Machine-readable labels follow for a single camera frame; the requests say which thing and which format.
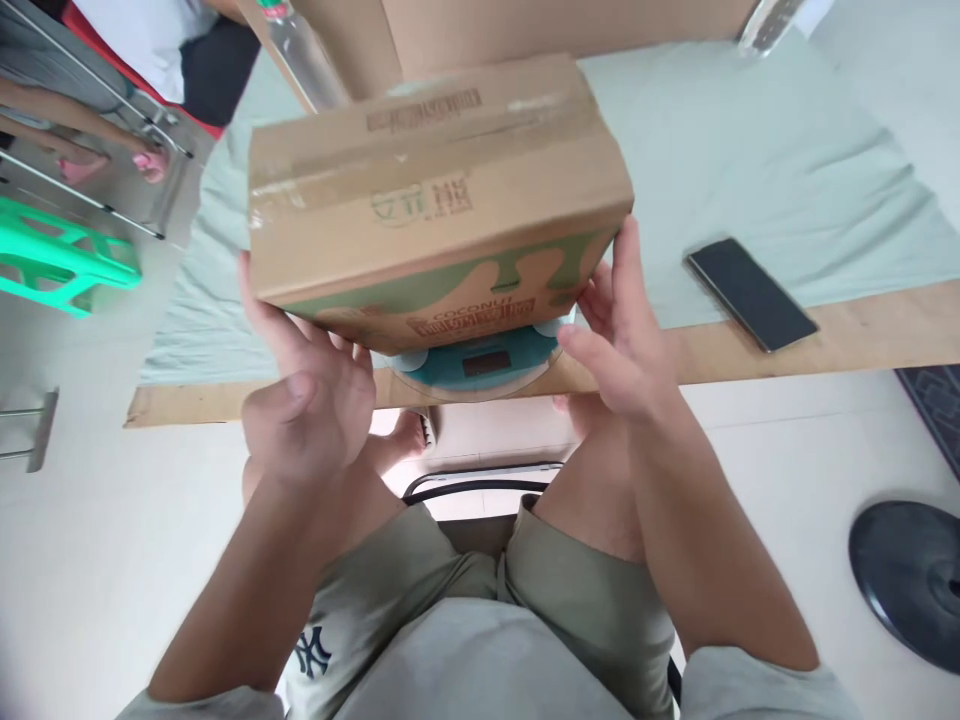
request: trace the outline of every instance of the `light green tablecloth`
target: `light green tablecloth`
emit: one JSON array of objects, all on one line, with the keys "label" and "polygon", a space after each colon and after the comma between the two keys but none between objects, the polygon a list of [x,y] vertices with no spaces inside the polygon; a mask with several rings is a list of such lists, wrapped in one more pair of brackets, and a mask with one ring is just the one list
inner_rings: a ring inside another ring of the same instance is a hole
[{"label": "light green tablecloth", "polygon": [[[681,259],[730,235],[806,306],[960,278],[960,238],[935,197],[798,34],[760,62],[743,60],[732,44],[690,43],[580,66],[633,179],[647,287],[665,327],[723,317]],[[249,244],[251,128],[300,114],[262,53],[204,173],[143,384],[275,374],[243,318],[234,258]]]}]

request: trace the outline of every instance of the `sleeve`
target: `sleeve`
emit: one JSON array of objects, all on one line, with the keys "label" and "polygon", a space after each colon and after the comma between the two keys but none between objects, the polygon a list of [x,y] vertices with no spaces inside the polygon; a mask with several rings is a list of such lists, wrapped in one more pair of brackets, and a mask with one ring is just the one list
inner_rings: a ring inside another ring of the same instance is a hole
[{"label": "sleeve", "polygon": [[282,720],[283,703],[273,693],[240,687],[206,700],[162,703],[144,690],[117,720]]},{"label": "sleeve", "polygon": [[836,676],[757,660],[735,647],[697,650],[683,674],[684,720],[859,720]]}]

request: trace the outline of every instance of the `water bottle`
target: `water bottle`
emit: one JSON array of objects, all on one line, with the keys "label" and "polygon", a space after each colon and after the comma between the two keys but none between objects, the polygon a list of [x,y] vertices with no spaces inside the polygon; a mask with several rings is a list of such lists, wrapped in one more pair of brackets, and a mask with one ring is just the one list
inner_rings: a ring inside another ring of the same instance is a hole
[{"label": "water bottle", "polygon": [[320,38],[290,0],[257,0],[270,26],[270,39],[314,112],[346,105],[350,95]]}]

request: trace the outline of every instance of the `smartphone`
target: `smartphone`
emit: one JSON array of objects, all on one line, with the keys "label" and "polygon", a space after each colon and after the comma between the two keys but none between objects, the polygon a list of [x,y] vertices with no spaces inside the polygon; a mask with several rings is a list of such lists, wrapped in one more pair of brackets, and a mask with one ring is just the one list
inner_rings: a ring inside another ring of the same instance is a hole
[{"label": "smartphone", "polygon": [[793,345],[820,329],[734,238],[695,250],[685,260],[765,352]]}]

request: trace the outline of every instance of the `green graphic on box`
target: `green graphic on box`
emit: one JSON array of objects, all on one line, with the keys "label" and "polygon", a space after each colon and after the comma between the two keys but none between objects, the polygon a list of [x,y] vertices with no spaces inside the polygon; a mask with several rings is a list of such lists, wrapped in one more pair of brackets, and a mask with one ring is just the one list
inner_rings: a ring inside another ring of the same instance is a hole
[{"label": "green graphic on box", "polygon": [[520,286],[520,273],[517,263],[528,255],[545,250],[559,249],[563,252],[563,261],[556,272],[547,281],[547,289],[557,291],[550,304],[559,307],[573,298],[570,291],[581,282],[580,265],[587,249],[601,238],[611,239],[619,227],[591,230],[589,232],[568,235],[556,240],[548,240],[538,245],[528,245],[512,250],[471,258],[464,262],[447,265],[434,270],[413,273],[395,280],[353,288],[345,292],[312,298],[303,302],[289,303],[284,310],[314,317],[323,310],[335,308],[377,308],[378,315],[405,315],[419,312],[435,305],[453,292],[471,272],[487,262],[495,262],[499,267],[497,280],[490,292],[510,293]]}]

